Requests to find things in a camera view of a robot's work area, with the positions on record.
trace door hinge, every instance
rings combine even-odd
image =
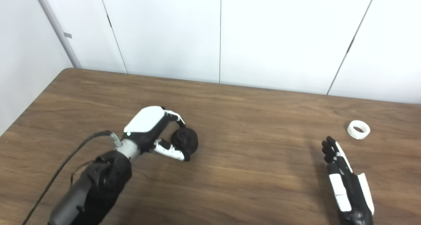
[[[108,15],[107,15],[107,18],[108,18],[108,22],[110,23],[110,27],[112,27],[110,17],[108,17]]]
[[[354,43],[354,39],[355,39],[355,37],[353,37],[353,38],[352,38],[351,43],[349,44],[349,47],[348,47],[348,49],[346,50],[346,54],[348,54],[348,52],[349,52],[349,50],[350,50],[350,48],[351,48],[352,44]]]

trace wire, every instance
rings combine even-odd
[[[78,172],[78,170],[80,170],[82,167],[84,167],[84,166],[86,166],[86,165],[89,165],[89,164],[91,164],[91,163],[93,163],[94,162],[94,160],[90,160],[90,161],[88,161],[88,162],[85,162],[85,163],[83,163],[83,164],[81,164],[81,165],[79,165],[78,167],[76,167],[75,168],[75,170],[72,172],[72,174],[70,175],[70,187],[72,187],[73,186],[73,177],[75,176],[75,174]]]
[[[42,198],[47,193],[48,189],[50,189],[50,187],[53,184],[53,182],[56,179],[56,177],[59,175],[60,171],[63,169],[63,167],[65,167],[65,165],[72,158],[72,156],[74,156],[91,139],[96,138],[98,136],[106,136],[106,135],[111,135],[111,134],[112,134],[111,131],[103,131],[103,132],[94,133],[93,135],[91,135],[88,138],[86,138],[85,140],[83,140],[80,143],[80,145],[72,153],[70,153],[69,156],[67,156],[67,158],[61,163],[61,165],[59,166],[59,168],[57,169],[57,171],[54,173],[53,177],[51,177],[51,179],[48,182],[47,186],[45,187],[45,189],[43,190],[43,192],[41,193],[41,195],[39,196],[39,198],[35,202],[34,206],[30,210],[30,212],[28,213],[26,219],[22,222],[22,225],[25,225],[28,222],[28,220],[31,218],[32,213],[35,211],[35,209],[37,208],[38,204],[41,202]]]

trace metal connector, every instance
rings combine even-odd
[[[110,137],[114,140],[114,144],[117,148],[123,145],[121,140],[118,138],[118,136],[114,132],[110,135]]]

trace gray strip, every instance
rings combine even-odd
[[[53,10],[51,9],[47,0],[38,0],[39,4],[41,5],[42,9],[44,10],[45,14],[47,15],[48,20],[50,21],[51,26],[53,27],[54,31],[56,32],[57,37],[62,44],[64,51],[66,52],[67,56],[72,62],[73,67],[81,68],[80,62],[76,57],[75,52],[73,51],[72,47],[70,46],[69,41],[67,38],[64,38],[62,33],[64,33],[63,29],[60,26],[60,23],[57,17],[54,15]]]
[[[338,73],[339,73],[339,71],[341,70],[341,67],[342,67],[342,65],[343,65],[343,61],[346,59],[346,56],[348,55],[348,52],[349,52],[349,50],[351,49],[351,45],[354,43],[355,37],[356,37],[356,35],[357,35],[358,31],[359,31],[359,28],[361,27],[362,22],[364,21],[365,15],[367,14],[367,11],[368,11],[368,9],[370,8],[370,6],[371,6],[371,3],[372,3],[372,2],[373,2],[373,0],[370,0],[370,3],[368,3],[367,9],[365,10],[364,15],[362,16],[362,19],[361,19],[361,21],[360,21],[360,23],[359,23],[359,25],[358,25],[358,28],[357,28],[357,30],[355,31],[354,37],[352,38],[351,43],[349,44],[348,50],[346,51],[345,55],[343,56],[342,62],[341,62],[341,64],[339,65],[338,71],[336,71],[335,77],[334,77],[334,79],[333,79],[333,81],[332,81],[332,83],[331,83],[331,86],[329,87],[329,90],[328,90],[328,92],[326,93],[326,95],[329,95],[329,93],[330,93],[330,91],[331,91],[331,89],[332,89],[332,86],[333,86],[333,85],[334,85],[334,83],[335,83],[336,77],[338,77]]]
[[[124,58],[123,58],[123,55],[121,54],[120,46],[118,45],[117,38],[115,37],[114,29],[112,28],[111,20],[110,20],[110,17],[108,16],[107,8],[105,7],[104,0],[101,0],[101,1],[102,1],[102,5],[104,6],[105,13],[107,14],[108,22],[110,23],[112,34],[114,36],[115,43],[117,44],[118,52],[120,53],[121,60],[123,61],[124,69],[126,70],[126,73],[128,74],[129,72],[127,71],[126,63],[124,62]]]

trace black cable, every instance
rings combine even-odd
[[[103,131],[103,132],[94,133],[93,135],[91,135],[88,138],[86,138],[85,140],[83,140],[82,143],[80,143],[80,145],[71,154],[69,154],[69,156],[67,156],[67,158],[62,162],[62,164],[59,166],[57,171],[54,173],[53,177],[51,177],[49,183],[47,184],[47,186],[45,187],[45,189],[43,190],[43,192],[39,196],[38,200],[35,202],[34,206],[30,210],[30,212],[28,213],[26,219],[22,222],[22,225],[25,225],[28,222],[28,220],[31,218],[32,213],[35,211],[38,204],[41,202],[42,198],[47,193],[48,189],[50,189],[50,187],[53,184],[56,177],[59,175],[60,171],[63,169],[63,167],[65,167],[65,165],[72,158],[72,156],[74,156],[91,139],[96,138],[98,136],[106,136],[106,135],[111,135],[111,134],[112,134],[111,131]]]

